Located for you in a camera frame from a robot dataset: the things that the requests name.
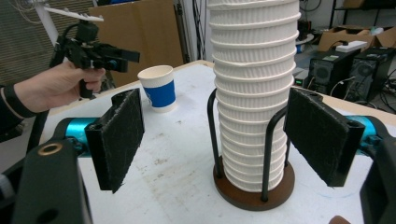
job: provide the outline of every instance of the hand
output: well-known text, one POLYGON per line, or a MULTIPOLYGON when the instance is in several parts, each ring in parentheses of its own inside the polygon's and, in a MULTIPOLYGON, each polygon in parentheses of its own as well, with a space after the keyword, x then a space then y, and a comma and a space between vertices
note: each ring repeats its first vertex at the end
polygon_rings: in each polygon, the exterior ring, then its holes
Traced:
POLYGON ((14 90, 29 110, 38 113, 76 101, 79 98, 78 83, 82 79, 87 83, 87 90, 99 92, 105 72, 103 68, 83 70, 71 62, 64 62, 15 84, 14 90))

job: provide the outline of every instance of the blue and white paper cup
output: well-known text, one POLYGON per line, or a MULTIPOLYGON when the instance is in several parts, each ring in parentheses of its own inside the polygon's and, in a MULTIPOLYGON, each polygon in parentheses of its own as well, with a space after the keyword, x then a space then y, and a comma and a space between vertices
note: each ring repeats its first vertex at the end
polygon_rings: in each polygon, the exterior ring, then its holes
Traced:
POLYGON ((139 72, 137 77, 154 111, 165 113, 177 106, 172 66, 153 66, 139 72))

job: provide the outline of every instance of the white table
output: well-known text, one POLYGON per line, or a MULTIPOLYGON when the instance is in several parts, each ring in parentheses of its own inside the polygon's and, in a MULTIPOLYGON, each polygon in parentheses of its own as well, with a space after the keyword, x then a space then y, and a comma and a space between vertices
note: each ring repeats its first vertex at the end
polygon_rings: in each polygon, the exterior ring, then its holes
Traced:
MULTIPOLYGON (((102 93, 92 101, 50 111, 42 141, 52 136, 61 119, 101 117, 110 108, 112 95, 141 89, 146 132, 120 190, 115 194, 99 190, 92 160, 78 159, 94 223, 329 223, 337 215, 351 223, 362 223, 359 192, 372 163, 364 156, 355 157, 345 186, 333 189, 291 146, 289 161, 296 180, 285 203, 268 211, 251 212, 219 195, 212 177, 214 159, 206 114, 207 99, 215 89, 211 65, 197 62, 175 71, 177 108, 165 114, 153 112, 138 82, 102 93)), ((383 121, 395 120, 395 116, 330 97, 324 102, 335 105, 343 114, 361 112, 381 116, 383 121)), ((219 124, 217 109, 214 111, 219 124)), ((395 135, 393 125, 388 128, 395 135)))

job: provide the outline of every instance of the stack of paper cups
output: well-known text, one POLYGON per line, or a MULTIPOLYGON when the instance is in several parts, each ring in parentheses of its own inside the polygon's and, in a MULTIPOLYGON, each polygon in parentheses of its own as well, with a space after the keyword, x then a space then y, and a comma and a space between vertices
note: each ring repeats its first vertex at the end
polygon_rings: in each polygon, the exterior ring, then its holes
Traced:
MULTIPOLYGON (((265 132, 287 105, 295 68, 298 0, 209 0, 221 154, 229 181, 262 190, 265 132)), ((283 177, 287 136, 274 130, 268 189, 283 177)))

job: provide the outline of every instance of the black foam pad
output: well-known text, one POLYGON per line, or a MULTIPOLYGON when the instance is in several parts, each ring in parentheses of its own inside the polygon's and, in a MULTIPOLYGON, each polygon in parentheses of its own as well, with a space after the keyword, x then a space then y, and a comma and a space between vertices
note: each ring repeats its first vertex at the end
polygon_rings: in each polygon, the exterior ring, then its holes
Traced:
POLYGON ((342 187, 365 127, 321 100, 315 92, 291 88, 285 132, 329 187, 342 187))
POLYGON ((113 106, 85 128, 100 188, 116 192, 144 133, 139 89, 112 97, 113 106))

